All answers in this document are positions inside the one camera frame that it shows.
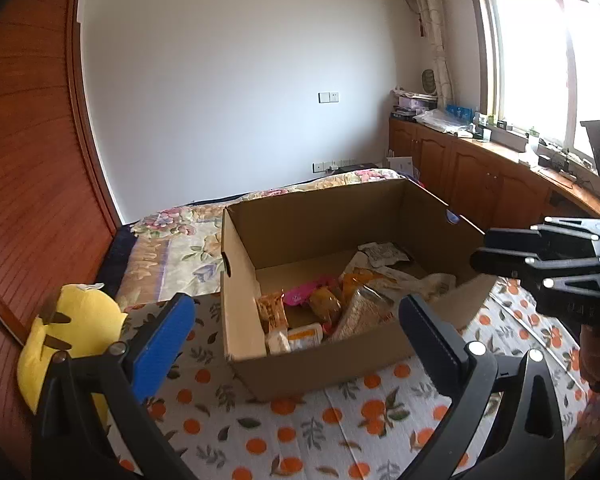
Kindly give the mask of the right hand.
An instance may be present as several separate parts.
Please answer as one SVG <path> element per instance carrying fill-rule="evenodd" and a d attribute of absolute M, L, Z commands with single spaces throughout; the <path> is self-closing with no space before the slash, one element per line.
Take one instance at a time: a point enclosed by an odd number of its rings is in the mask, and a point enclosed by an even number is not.
<path fill-rule="evenodd" d="M 600 330 L 582 325 L 580 329 L 580 373 L 591 386 L 600 382 Z"/>

